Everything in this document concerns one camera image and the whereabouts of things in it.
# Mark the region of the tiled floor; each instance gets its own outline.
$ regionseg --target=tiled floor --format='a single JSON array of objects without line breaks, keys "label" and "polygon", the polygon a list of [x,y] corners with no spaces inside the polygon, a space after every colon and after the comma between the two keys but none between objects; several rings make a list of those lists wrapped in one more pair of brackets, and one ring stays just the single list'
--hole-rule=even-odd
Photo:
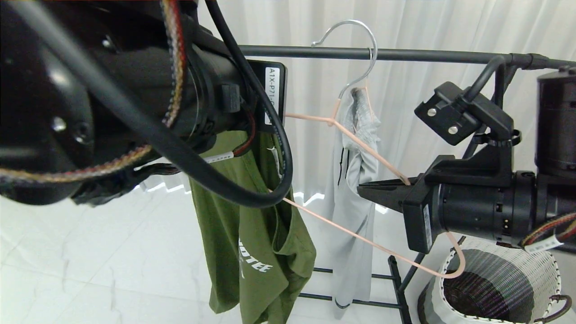
[{"label": "tiled floor", "polygon": [[[215,315],[210,279],[191,196],[184,189],[136,190],[92,209],[70,201],[45,207],[0,198],[2,324],[240,324],[238,308]],[[317,266],[330,267],[324,223],[303,216],[318,250]],[[410,257],[401,217],[377,213],[376,241]],[[437,268],[446,241],[425,264]],[[389,274],[387,255],[374,253],[373,271]],[[401,274],[408,266],[399,265]],[[329,274],[316,273],[305,292],[329,294]],[[429,276],[408,287],[415,301]],[[393,286],[373,281],[373,300],[395,302]],[[300,298],[289,323],[400,323],[397,310],[353,305],[341,321],[329,302]]]}]

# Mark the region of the hanger hook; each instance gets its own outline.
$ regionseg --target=hanger hook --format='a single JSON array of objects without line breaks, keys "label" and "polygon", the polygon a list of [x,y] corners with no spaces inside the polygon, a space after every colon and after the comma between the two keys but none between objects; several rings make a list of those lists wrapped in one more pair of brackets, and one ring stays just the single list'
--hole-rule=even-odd
[{"label": "hanger hook", "polygon": [[378,59],[378,45],[376,44],[376,37],[374,36],[374,33],[370,30],[370,28],[368,28],[368,26],[366,26],[366,24],[364,24],[362,21],[359,21],[359,20],[353,20],[353,19],[343,20],[343,21],[335,24],[334,26],[330,27],[330,29],[328,29],[326,31],[324,36],[322,36],[322,38],[319,41],[312,42],[312,47],[322,45],[322,43],[326,40],[326,37],[328,37],[328,35],[330,35],[330,33],[334,29],[336,29],[339,26],[345,25],[345,24],[353,24],[353,25],[358,25],[360,27],[363,27],[368,32],[368,34],[370,35],[370,39],[372,40],[373,48],[369,50],[370,51],[370,65],[368,66],[368,69],[359,78],[357,78],[354,81],[351,81],[346,86],[344,86],[342,91],[340,91],[340,95],[338,96],[338,99],[342,99],[342,97],[344,96],[344,93],[346,92],[346,90],[348,90],[348,88],[351,85],[356,84],[356,83],[364,80],[368,76],[368,74],[370,74],[370,72],[372,71],[372,68],[374,67],[374,64],[376,64],[376,60]]}]

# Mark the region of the white curtain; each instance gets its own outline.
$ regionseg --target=white curtain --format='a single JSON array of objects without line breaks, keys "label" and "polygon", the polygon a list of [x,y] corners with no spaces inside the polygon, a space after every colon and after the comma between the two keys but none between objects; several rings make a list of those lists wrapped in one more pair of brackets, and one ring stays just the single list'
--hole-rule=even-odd
[{"label": "white curtain", "polygon": [[[336,22],[357,19],[374,32],[379,48],[520,52],[576,60],[575,0],[234,0],[220,1],[239,44],[309,46]],[[219,37],[204,3],[200,23]],[[336,29],[330,47],[369,47],[366,32],[352,25]],[[341,88],[362,74],[368,61],[254,58],[288,68],[287,111],[328,116]],[[414,109],[451,81],[473,83],[483,65],[378,61],[369,77],[372,106],[382,122],[379,153],[407,176],[423,172],[440,154],[460,157],[468,141],[446,144],[414,115]],[[535,169],[536,77],[550,70],[519,71],[506,92],[504,109],[524,140],[516,146],[516,169]],[[490,97],[493,79],[483,93]],[[332,152],[333,130],[287,119],[295,159],[294,189],[304,200],[321,192]],[[391,172],[382,168],[382,179]]]}]

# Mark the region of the woven basket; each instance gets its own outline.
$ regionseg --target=woven basket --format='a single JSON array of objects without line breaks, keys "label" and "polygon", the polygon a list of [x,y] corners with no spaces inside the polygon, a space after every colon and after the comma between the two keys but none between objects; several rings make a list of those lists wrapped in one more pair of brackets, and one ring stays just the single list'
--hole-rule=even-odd
[{"label": "woven basket", "polygon": [[[434,277],[422,291],[418,316],[423,324],[526,324],[548,315],[550,297],[560,294],[561,288],[550,253],[529,254],[471,237],[464,240],[462,250],[464,273],[454,279]],[[452,251],[441,272],[454,272],[459,265]]]}]

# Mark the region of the basket handle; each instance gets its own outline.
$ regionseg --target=basket handle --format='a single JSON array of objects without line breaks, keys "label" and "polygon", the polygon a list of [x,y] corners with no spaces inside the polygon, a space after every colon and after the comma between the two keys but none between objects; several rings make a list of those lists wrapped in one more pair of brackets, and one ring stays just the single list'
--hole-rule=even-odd
[{"label": "basket handle", "polygon": [[539,318],[539,319],[535,320],[534,323],[541,322],[542,324],[546,324],[548,322],[552,322],[555,319],[558,319],[562,315],[566,314],[566,312],[568,312],[568,310],[572,307],[572,298],[568,295],[553,295],[553,296],[550,296],[550,299],[556,300],[557,302],[559,302],[561,300],[565,300],[566,303],[564,304],[564,307],[562,307],[561,310],[556,312],[556,314],[552,314],[552,315],[547,316],[547,317]]}]

